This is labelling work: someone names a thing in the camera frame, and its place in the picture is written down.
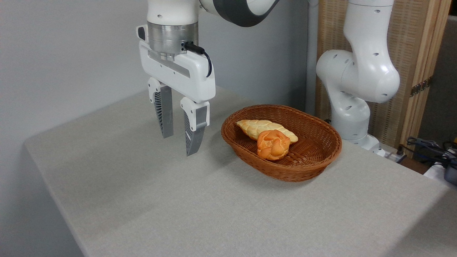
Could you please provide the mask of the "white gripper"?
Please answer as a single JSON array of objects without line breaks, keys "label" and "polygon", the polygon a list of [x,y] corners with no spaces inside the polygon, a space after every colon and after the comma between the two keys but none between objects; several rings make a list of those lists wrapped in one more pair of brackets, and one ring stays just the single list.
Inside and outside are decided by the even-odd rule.
[{"label": "white gripper", "polygon": [[181,99],[184,111],[186,155],[199,151],[204,131],[210,124],[210,99],[216,95],[215,73],[207,77],[208,60],[191,51],[163,60],[149,45],[147,25],[137,27],[142,68],[150,75],[148,90],[163,138],[173,136],[172,89],[186,96]]}]

